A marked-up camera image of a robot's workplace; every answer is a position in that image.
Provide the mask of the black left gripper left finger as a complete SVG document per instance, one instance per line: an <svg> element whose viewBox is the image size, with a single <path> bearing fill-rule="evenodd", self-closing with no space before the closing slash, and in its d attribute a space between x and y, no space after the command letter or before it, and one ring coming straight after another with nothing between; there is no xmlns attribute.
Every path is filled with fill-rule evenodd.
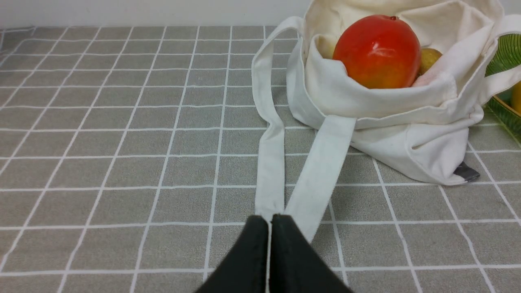
<svg viewBox="0 0 521 293"><path fill-rule="evenodd" d="M247 218L238 239L197 293L264 293L269 227L259 215Z"/></svg>

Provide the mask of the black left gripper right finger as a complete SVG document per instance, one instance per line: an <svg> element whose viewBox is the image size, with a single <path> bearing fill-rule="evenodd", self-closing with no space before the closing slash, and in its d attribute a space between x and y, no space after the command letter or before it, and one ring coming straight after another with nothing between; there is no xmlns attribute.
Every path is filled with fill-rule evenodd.
<svg viewBox="0 0 521 293"><path fill-rule="evenodd" d="M271 293L353 292L318 256L290 215L276 214L271 223Z"/></svg>

